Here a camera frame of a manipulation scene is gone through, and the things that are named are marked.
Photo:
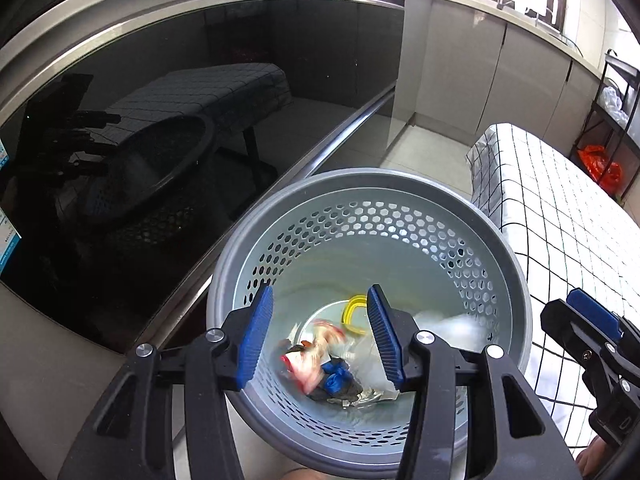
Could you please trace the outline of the person's hand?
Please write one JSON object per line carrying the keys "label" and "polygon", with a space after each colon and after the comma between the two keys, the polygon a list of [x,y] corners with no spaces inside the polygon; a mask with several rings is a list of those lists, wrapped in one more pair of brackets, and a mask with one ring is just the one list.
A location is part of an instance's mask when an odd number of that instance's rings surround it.
{"label": "person's hand", "polygon": [[575,458],[576,465],[582,478],[591,478],[613,456],[614,450],[599,436],[595,436],[589,445]]}

